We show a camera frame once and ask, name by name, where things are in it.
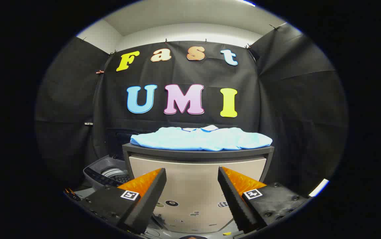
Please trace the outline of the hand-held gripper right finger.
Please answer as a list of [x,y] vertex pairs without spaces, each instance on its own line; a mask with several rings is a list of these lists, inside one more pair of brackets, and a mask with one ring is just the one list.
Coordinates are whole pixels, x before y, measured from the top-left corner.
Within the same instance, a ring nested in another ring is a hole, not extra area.
[[226,167],[218,168],[218,183],[238,229],[244,233],[277,224],[310,201],[309,196],[280,183],[265,184]]

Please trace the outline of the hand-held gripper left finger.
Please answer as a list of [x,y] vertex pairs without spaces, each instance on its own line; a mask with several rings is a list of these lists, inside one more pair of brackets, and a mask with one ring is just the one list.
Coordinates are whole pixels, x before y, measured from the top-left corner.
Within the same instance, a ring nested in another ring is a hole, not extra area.
[[159,168],[120,186],[105,185],[78,201],[78,206],[104,223],[142,234],[166,184],[166,170]]

